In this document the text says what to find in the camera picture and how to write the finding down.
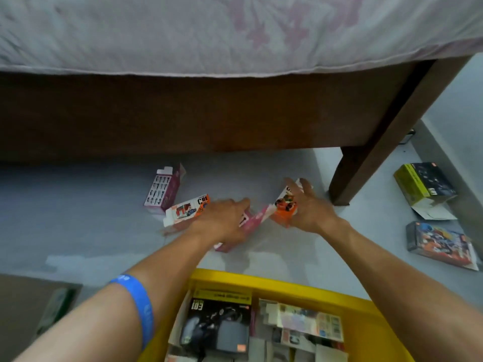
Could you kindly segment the white and orange toy box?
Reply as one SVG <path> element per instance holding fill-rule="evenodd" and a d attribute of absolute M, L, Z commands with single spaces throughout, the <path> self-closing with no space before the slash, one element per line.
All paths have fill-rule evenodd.
<path fill-rule="evenodd" d="M 204 212 L 210 202 L 210 196 L 203 194 L 168 208 L 163 219 L 164 231 L 166 233 L 175 233 L 185 230 Z"/>

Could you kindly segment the plain white box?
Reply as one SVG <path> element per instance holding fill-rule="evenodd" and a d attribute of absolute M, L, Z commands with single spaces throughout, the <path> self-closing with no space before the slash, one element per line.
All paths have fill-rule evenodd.
<path fill-rule="evenodd" d="M 315 362 L 348 362 L 348 354 L 336 348 L 317 345 Z"/>

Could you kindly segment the blue wristband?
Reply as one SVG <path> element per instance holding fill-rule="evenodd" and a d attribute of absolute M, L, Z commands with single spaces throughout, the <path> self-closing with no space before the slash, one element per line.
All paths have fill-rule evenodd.
<path fill-rule="evenodd" d="M 109 281 L 109 284 L 123 286 L 130 294 L 136 306 L 142 328 L 142 351 L 154 337 L 154 312 L 151 300 L 142 283 L 134 276 L 121 274 Z"/>

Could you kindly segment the person's left hand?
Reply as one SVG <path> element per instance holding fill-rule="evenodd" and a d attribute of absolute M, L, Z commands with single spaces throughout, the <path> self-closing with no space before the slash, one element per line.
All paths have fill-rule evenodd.
<path fill-rule="evenodd" d="M 209 203 L 204 212 L 190 224 L 186 234 L 199 239 L 206 249 L 212 249 L 218 243 L 241 243 L 246 237 L 239 228 L 241 217 L 223 213 L 218 201 Z"/>

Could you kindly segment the pink flat toy box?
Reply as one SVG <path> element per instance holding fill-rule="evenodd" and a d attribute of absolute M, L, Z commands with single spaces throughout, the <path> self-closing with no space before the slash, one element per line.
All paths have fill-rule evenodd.
<path fill-rule="evenodd" d="M 239 228 L 248 237 L 254 232 L 264 221 L 276 211 L 274 204 L 266 205 L 255 210 L 248 209 L 244 212 L 240 222 Z M 214 250 L 217 252 L 228 253 L 237 245 L 235 243 L 218 243 L 214 246 Z"/>

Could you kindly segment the person's left forearm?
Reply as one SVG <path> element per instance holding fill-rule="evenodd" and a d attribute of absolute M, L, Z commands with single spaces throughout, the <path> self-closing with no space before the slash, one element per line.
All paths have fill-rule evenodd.
<path fill-rule="evenodd" d="M 79 304 L 13 362 L 135 362 L 202 257 L 226 236 L 194 225 Z"/>

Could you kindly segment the person's right hand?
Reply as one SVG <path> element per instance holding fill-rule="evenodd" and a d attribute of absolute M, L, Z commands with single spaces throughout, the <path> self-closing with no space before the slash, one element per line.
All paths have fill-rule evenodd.
<path fill-rule="evenodd" d="M 329 201 L 319 198 L 304 179 L 301 182 L 301 197 L 296 201 L 297 212 L 291 219 L 291 226 L 318 234 L 326 241 L 342 239 L 350 231 L 351 225 L 340 218 Z"/>

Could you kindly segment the person's right forearm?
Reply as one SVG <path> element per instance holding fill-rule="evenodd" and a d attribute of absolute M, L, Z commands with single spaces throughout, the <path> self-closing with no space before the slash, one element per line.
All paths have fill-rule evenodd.
<path fill-rule="evenodd" d="M 340 218 L 320 235 L 359 279 L 415 362 L 483 362 L 483 313 Z"/>

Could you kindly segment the white box with small print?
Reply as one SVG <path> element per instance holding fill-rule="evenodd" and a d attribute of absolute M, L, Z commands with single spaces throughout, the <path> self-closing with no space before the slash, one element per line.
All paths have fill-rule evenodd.
<path fill-rule="evenodd" d="M 311 354 L 316 353 L 315 343 L 310 341 L 305 334 L 296 330 L 282 328 L 281 344 L 286 347 L 302 350 Z"/>

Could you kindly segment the pale printed toy box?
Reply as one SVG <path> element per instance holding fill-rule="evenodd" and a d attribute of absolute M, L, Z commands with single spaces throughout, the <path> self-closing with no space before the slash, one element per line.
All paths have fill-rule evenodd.
<path fill-rule="evenodd" d="M 267 299 L 259 299 L 259 309 L 267 325 L 344 342 L 339 316 Z"/>

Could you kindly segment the green packet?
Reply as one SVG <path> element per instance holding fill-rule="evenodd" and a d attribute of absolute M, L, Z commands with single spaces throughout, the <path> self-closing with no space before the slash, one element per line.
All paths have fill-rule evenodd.
<path fill-rule="evenodd" d="M 74 288 L 63 287 L 53 291 L 39 320 L 32 341 L 38 339 L 67 314 L 75 297 L 76 289 Z"/>

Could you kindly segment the pink toy box with figures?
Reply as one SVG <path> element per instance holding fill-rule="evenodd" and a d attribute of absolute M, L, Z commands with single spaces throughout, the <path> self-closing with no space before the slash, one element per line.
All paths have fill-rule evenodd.
<path fill-rule="evenodd" d="M 181 163 L 175 167 L 166 166 L 158 169 L 144 201 L 144 208 L 153 215 L 165 215 L 174 205 L 185 174 L 186 170 Z"/>

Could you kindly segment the brown cardboard sheet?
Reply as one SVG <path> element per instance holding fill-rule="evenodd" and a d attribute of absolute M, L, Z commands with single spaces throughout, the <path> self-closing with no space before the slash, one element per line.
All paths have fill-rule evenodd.
<path fill-rule="evenodd" d="M 0 274 L 0 362 L 12 362 L 31 343 L 53 291 L 83 286 L 77 283 Z"/>

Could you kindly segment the yellow-green and black box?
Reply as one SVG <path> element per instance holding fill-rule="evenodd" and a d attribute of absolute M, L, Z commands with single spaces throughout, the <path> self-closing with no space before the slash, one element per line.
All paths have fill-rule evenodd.
<path fill-rule="evenodd" d="M 411 209 L 425 220 L 457 220 L 446 203 L 457 191 L 436 163 L 403 164 L 394 179 Z"/>

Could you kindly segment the black box with yellow label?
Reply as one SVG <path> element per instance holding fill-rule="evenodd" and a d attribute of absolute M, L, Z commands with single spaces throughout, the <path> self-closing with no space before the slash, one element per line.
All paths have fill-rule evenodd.
<path fill-rule="evenodd" d="M 248 360 L 252 293 L 197 288 L 187 306 L 179 345 L 198 359 Z"/>

